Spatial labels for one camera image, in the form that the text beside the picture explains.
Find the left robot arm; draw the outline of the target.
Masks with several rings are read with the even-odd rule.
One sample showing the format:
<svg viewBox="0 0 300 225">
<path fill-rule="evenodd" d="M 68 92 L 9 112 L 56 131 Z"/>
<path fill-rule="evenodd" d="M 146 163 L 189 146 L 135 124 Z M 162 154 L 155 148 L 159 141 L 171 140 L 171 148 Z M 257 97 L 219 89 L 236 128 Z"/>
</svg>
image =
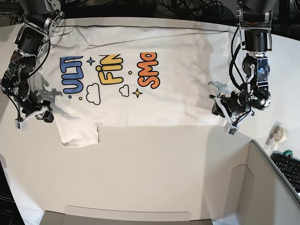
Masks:
<svg viewBox="0 0 300 225">
<path fill-rule="evenodd" d="M 236 91 L 226 94 L 219 90 L 218 95 L 210 95 L 215 101 L 212 113 L 226 118 L 226 131 L 234 135 L 243 119 L 254 115 L 254 109 L 264 110 L 270 105 L 268 76 L 270 66 L 266 52 L 272 50 L 271 21 L 276 0 L 239 0 L 237 11 L 239 25 L 235 34 L 240 35 L 240 45 L 231 50 L 232 59 L 229 76 Z M 238 85 L 233 77 L 236 57 L 239 50 L 246 52 L 242 69 L 246 75 Z"/>
</svg>

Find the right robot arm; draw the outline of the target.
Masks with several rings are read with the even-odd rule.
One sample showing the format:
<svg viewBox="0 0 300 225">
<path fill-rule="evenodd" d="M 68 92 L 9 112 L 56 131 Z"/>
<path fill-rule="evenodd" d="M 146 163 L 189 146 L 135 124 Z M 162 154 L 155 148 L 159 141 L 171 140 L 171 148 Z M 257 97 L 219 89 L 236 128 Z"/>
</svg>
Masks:
<svg viewBox="0 0 300 225">
<path fill-rule="evenodd" d="M 1 91 L 17 110 L 18 125 L 25 122 L 21 117 L 31 116 L 47 123 L 53 122 L 51 103 L 38 99 L 38 93 L 29 86 L 29 79 L 42 67 L 37 59 L 44 47 L 51 48 L 50 38 L 61 19 L 60 0 L 20 0 L 22 27 L 15 39 L 17 50 L 11 56 L 7 70 L 1 80 Z"/>
</svg>

